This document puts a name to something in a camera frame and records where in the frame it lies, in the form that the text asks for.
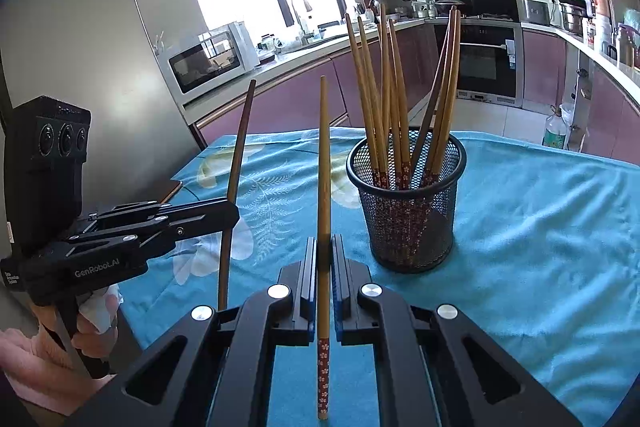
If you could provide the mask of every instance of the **wire mesh basket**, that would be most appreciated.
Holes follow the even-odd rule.
[[[414,149],[419,129],[409,130]],[[373,184],[369,147],[364,139],[347,158],[347,175],[360,194],[371,253],[378,263],[393,271],[417,273],[444,261],[453,245],[453,218],[458,180],[466,166],[462,143],[449,136],[438,181],[420,187],[431,131],[420,154],[409,190],[390,190]],[[388,152],[389,186],[394,187],[394,151]]]

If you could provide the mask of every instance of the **floor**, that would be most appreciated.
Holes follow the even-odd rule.
[[[420,125],[426,106],[410,120]],[[544,114],[495,103],[456,99],[451,130],[482,131],[530,143],[542,144],[545,134]]]

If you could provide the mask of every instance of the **green bottle label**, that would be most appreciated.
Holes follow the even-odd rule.
[[[564,137],[564,134],[553,134],[545,129],[545,137],[542,139],[542,145],[554,147],[555,149],[564,149]]]

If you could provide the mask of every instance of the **camera lens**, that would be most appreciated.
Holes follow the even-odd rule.
[[[84,149],[85,144],[86,132],[84,131],[84,129],[81,129],[80,131],[78,131],[78,137],[76,138],[76,145],[78,146],[78,150],[81,151],[82,149]]]
[[[73,129],[66,124],[60,131],[60,154],[67,156],[71,152],[71,142],[73,140]]]
[[[40,131],[40,140],[38,142],[40,154],[46,156],[53,149],[53,127],[48,123]]]

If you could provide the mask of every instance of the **oven handle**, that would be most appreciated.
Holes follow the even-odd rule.
[[[460,42],[460,46],[477,46],[479,48],[496,48],[499,50],[507,49],[506,44],[475,44],[474,42]]]

